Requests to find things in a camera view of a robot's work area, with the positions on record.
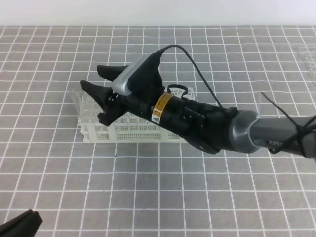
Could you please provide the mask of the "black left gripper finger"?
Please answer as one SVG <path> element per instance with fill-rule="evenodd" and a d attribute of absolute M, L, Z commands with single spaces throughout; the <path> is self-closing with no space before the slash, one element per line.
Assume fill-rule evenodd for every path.
<path fill-rule="evenodd" d="M 34 237 L 43 220 L 37 211 L 23 212 L 0 226 L 0 237 Z"/>

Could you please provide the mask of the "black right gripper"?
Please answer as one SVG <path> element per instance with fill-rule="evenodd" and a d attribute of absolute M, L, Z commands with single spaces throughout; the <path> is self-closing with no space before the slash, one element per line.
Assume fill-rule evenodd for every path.
<path fill-rule="evenodd" d="M 164 92 L 162 78 L 159 73 L 160 58 L 148 60 L 132 78 L 132 93 L 123 96 L 113 92 L 111 87 L 94 85 L 88 81 L 80 82 L 81 88 L 105 111 L 99 115 L 100 123 L 110 125 L 114 120 L 126 112 L 130 112 L 147 121 L 151 120 L 153 106 Z M 97 73 L 100 77 L 114 81 L 128 66 L 98 65 Z"/>

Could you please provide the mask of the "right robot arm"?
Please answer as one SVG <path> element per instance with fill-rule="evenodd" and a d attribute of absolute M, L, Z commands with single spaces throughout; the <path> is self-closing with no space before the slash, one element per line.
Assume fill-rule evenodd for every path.
<path fill-rule="evenodd" d="M 145 55 L 128 66 L 99 65 L 98 74 L 111 81 L 110 87 L 81 81 L 83 91 L 102 108 L 99 122 L 108 126 L 129 112 L 210 154 L 252 153 L 265 147 L 272 154 L 315 158 L 315 117 L 258 118 L 255 111 L 178 98 L 165 90 L 159 64 L 158 56 Z"/>

